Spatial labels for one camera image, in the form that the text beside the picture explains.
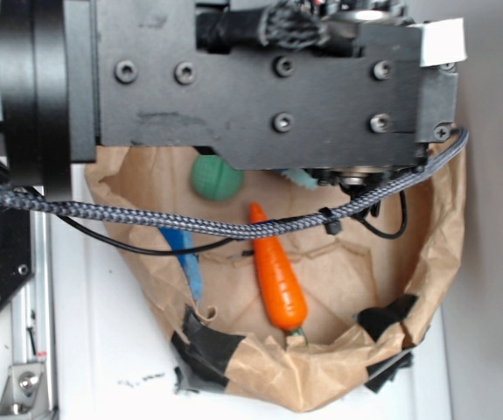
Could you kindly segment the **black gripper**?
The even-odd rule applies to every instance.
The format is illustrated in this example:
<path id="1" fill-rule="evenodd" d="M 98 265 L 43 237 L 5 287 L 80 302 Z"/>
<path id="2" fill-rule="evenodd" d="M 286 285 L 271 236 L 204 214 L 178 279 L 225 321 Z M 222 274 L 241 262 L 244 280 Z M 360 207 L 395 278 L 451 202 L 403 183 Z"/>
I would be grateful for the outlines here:
<path id="1" fill-rule="evenodd" d="M 100 142 L 375 186 L 451 136 L 460 18 L 399 1 L 97 1 Z"/>

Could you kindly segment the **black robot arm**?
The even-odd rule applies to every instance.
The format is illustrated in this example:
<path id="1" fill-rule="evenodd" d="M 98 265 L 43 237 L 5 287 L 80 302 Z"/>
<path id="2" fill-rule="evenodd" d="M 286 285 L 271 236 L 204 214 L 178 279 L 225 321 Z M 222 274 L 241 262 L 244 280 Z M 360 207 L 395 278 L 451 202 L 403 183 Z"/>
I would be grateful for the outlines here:
<path id="1" fill-rule="evenodd" d="M 0 157 L 52 200 L 97 146 L 365 181 L 449 139 L 465 57 L 401 1 L 0 1 Z"/>

